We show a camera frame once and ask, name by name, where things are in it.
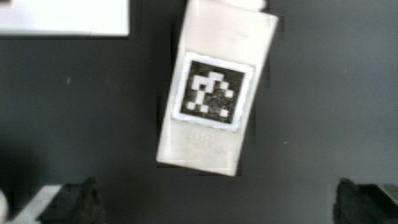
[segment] table surface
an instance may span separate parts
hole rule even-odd
[[[270,2],[282,19],[236,178],[154,161],[185,1],[131,1],[128,40],[2,39],[7,195],[94,176],[108,223],[330,224],[339,178],[398,183],[396,8]]]

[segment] white foam block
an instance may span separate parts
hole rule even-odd
[[[128,35],[128,0],[9,0],[0,34]]]
[[[222,1],[188,2],[156,160],[229,176],[275,25]]]
[[[3,192],[0,191],[0,224],[5,223],[7,215],[9,215],[9,203]]]

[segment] black object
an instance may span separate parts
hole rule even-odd
[[[341,179],[334,205],[336,224],[398,224],[398,205],[378,185]]]
[[[83,184],[64,185],[39,221],[42,224],[105,224],[94,179]]]

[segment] qr-like marker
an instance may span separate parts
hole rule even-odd
[[[195,75],[193,76],[193,82],[192,82],[192,89],[197,91],[195,93],[195,102],[188,102],[186,104],[186,108],[190,110],[195,109],[195,106],[199,105],[199,110],[202,113],[208,113],[208,105],[204,105],[204,96],[206,96],[206,93],[213,93],[215,91],[215,82],[218,81],[220,82],[220,89],[225,91],[225,97],[227,98],[233,98],[233,90],[227,89],[229,87],[229,83],[222,81],[224,80],[224,75],[217,72],[209,72],[208,74],[208,78]],[[227,117],[229,116],[229,111],[225,109],[220,109],[220,112],[218,112],[220,116],[222,117]]]
[[[243,73],[192,61],[181,113],[231,124]]]

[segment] white rectangular block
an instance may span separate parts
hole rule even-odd
[[[128,35],[128,0],[9,0],[0,35]]]
[[[156,160],[234,176],[277,17],[190,0]]]
[[[7,224],[39,224],[37,218],[51,204],[53,198],[60,192],[62,185],[48,185],[41,188],[32,201],[28,202],[23,211],[19,212],[12,222]]]

